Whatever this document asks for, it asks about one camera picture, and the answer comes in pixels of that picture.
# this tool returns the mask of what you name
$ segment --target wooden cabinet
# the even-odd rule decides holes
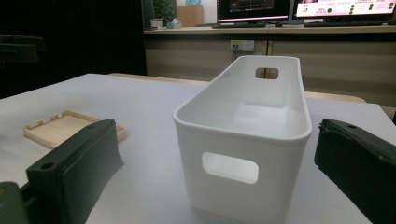
[[[183,27],[192,27],[204,23],[204,8],[202,5],[177,6],[177,19]]]

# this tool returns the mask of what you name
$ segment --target computer monitor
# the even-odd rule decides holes
[[[290,0],[217,0],[218,23],[258,23],[289,18]]]
[[[296,0],[294,19],[325,21],[387,21],[396,0]]]

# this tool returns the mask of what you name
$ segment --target white plastic bin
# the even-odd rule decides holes
[[[277,79],[257,78],[262,68],[277,68]],[[173,118],[194,206],[245,223],[284,223],[312,133],[298,58],[239,57]]]

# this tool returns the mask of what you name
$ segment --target power outlet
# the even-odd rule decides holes
[[[230,50],[254,51],[254,40],[231,40]]]

